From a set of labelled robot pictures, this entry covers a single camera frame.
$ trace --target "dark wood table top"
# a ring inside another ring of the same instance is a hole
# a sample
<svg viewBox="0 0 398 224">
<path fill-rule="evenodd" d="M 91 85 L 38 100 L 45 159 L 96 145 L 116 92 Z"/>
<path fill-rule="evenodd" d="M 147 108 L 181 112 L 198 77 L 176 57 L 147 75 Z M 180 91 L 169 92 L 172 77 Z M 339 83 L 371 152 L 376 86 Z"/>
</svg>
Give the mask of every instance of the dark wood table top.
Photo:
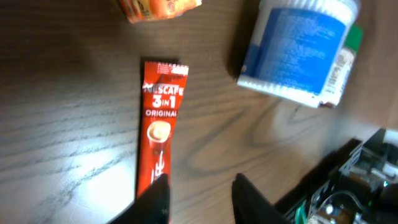
<svg viewBox="0 0 398 224">
<path fill-rule="evenodd" d="M 190 66 L 172 141 L 174 223 L 232 223 L 237 172 L 275 202 L 331 150 L 397 124 L 397 1 L 365 1 L 364 47 L 333 110 L 235 84 L 257 4 L 204 0 L 132 25 L 113 0 L 0 1 L 0 223 L 105 223 L 134 201 L 146 56 Z"/>
</svg>

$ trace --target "orange snack wrapper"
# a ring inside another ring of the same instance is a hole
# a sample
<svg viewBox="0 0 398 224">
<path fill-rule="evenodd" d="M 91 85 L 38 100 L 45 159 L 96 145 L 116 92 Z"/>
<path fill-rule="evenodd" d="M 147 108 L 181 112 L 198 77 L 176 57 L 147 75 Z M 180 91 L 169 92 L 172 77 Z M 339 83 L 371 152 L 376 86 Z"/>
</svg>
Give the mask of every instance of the orange snack wrapper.
<svg viewBox="0 0 398 224">
<path fill-rule="evenodd" d="M 131 23 L 170 19 L 201 5 L 201 0 L 119 0 Z"/>
<path fill-rule="evenodd" d="M 137 198 L 160 177 L 170 182 L 171 140 L 180 108 L 188 67 L 145 62 L 143 111 Z"/>
</svg>

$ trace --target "wooden surface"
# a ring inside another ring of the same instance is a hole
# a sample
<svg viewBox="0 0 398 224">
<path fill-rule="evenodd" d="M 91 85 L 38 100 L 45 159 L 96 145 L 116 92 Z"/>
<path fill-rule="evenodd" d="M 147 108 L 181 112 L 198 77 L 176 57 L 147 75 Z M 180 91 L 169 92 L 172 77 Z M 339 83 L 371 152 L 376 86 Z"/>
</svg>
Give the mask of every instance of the wooden surface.
<svg viewBox="0 0 398 224">
<path fill-rule="evenodd" d="M 234 83 L 227 70 L 240 67 L 257 4 L 204 1 L 131 25 L 110 0 L 0 1 L 0 223 L 105 223 L 134 200 L 143 56 L 190 66 L 174 223 L 233 223 L 237 172 L 275 202 L 350 138 L 397 125 L 397 1 L 364 4 L 364 47 L 334 110 Z"/>
</svg>

